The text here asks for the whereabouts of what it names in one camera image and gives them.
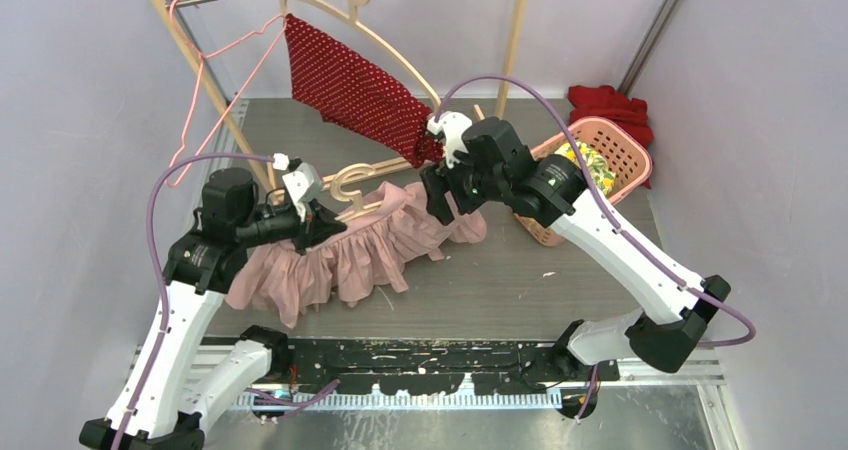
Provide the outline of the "pink pleated skirt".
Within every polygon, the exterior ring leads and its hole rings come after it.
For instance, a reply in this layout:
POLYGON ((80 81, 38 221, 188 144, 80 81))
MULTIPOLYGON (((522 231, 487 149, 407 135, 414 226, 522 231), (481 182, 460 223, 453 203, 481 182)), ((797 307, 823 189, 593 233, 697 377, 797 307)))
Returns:
POLYGON ((377 287, 405 292, 407 263, 423 256, 441 260, 445 242, 477 244, 487 234, 487 223, 478 211, 442 225, 427 212, 420 182, 405 186, 384 182, 364 201, 377 204, 377 209, 348 222, 346 231, 304 254, 289 241, 255 248, 225 302, 236 310, 249 306, 274 310, 292 329, 300 315, 333 297, 354 307, 377 287))

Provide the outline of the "lemon print skirt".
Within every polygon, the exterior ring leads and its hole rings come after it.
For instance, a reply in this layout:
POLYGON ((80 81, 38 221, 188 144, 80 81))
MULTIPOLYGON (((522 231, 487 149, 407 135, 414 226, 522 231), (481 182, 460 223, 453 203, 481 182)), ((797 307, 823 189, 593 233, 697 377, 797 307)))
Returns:
MULTIPOLYGON (((577 150, 582 156, 595 185, 604 196, 609 196, 614 190, 617 174, 611 169, 606 158, 580 140, 577 140, 577 150)), ((554 153, 568 158, 575 165, 578 164, 576 152, 569 142, 564 142, 554 153)))

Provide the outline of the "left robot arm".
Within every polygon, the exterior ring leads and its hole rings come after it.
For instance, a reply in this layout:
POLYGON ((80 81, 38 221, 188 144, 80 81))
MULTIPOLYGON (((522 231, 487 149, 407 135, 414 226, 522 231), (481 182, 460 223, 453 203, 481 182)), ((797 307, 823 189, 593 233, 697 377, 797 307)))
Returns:
POLYGON ((284 240, 301 248, 344 230, 317 200, 324 186, 302 163, 283 177, 284 203, 261 205, 249 171, 214 172, 202 191, 190 231, 166 263, 156 262, 160 302, 132 373, 106 416, 86 422, 79 442, 89 449, 201 449, 211 428, 249 386, 291 373, 285 333, 253 325, 229 355, 191 388, 188 372, 212 317, 249 249, 284 240))

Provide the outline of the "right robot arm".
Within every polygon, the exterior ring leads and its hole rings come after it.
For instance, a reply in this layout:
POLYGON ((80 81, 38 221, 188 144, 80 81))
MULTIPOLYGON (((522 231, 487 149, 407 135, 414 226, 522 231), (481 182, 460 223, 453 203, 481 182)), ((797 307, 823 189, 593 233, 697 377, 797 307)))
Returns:
POLYGON ((499 202, 579 247, 638 302, 603 321, 577 320, 556 342, 555 366, 577 381, 595 364, 638 358, 675 373, 704 336, 730 292, 720 276, 679 265, 622 217, 594 181, 568 158, 535 159, 512 125, 473 122, 457 112, 430 118, 426 132, 443 157, 420 170, 427 211, 441 224, 499 202))

